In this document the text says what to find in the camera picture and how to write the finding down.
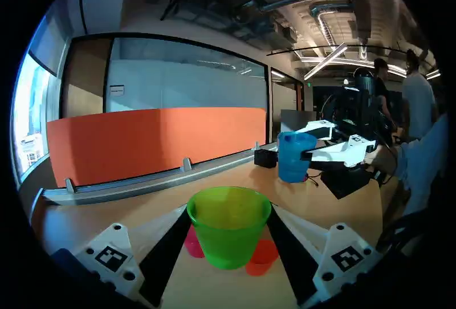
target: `glass wall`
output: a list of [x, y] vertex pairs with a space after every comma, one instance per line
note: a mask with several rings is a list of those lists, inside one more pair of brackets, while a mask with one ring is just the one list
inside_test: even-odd
[[36, 28], [18, 71], [13, 99], [11, 147], [18, 181], [48, 153], [46, 122], [58, 119], [62, 55], [72, 27], [66, 0], [56, 0]]
[[13, 144], [19, 177], [47, 153], [41, 115], [50, 77], [29, 54], [25, 56], [13, 102]]
[[175, 107], [267, 110], [264, 65], [206, 47], [148, 38], [116, 38], [106, 112]]
[[300, 82], [278, 70], [271, 69], [272, 80], [272, 141], [280, 133], [280, 113], [283, 109], [298, 110], [298, 84]]

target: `pink plastic cup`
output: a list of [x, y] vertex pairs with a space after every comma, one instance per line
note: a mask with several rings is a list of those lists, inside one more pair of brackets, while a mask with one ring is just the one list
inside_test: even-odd
[[184, 241], [184, 245], [192, 257], [204, 258], [204, 252], [201, 249], [201, 245], [198, 241], [198, 238], [196, 237], [195, 228], [193, 227], [193, 225], [190, 226], [189, 232]]

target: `light blue sleeve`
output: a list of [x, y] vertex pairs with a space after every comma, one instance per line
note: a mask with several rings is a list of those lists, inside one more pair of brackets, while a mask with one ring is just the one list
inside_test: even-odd
[[448, 117], [442, 115], [421, 139], [400, 146], [394, 173], [403, 180], [411, 197], [404, 215], [426, 208], [431, 183], [445, 167], [448, 147]]

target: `metal bracket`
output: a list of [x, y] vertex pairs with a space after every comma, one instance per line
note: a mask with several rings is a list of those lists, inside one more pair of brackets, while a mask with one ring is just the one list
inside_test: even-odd
[[253, 148], [251, 148], [252, 151], [255, 151], [255, 150], [260, 150], [260, 143], [258, 141], [255, 142], [255, 146]]
[[184, 172], [192, 170], [192, 162], [190, 161], [190, 158], [185, 157], [182, 160], [181, 170], [183, 170]]
[[65, 178], [65, 185], [66, 185], [67, 191], [69, 193], [76, 193], [75, 188], [73, 186], [73, 182], [71, 181], [71, 178]]

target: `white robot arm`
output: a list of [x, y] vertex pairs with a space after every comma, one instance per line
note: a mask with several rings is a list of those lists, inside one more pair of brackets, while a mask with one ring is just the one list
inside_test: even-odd
[[[329, 140], [332, 138], [332, 131], [335, 127], [335, 124], [327, 120], [310, 121], [306, 127], [297, 132], [307, 132], [319, 140]], [[302, 157], [308, 156], [309, 160], [315, 162], [343, 162], [345, 166], [350, 168], [361, 163], [366, 151], [373, 151], [375, 145], [375, 140], [351, 135], [346, 142], [303, 152]]]

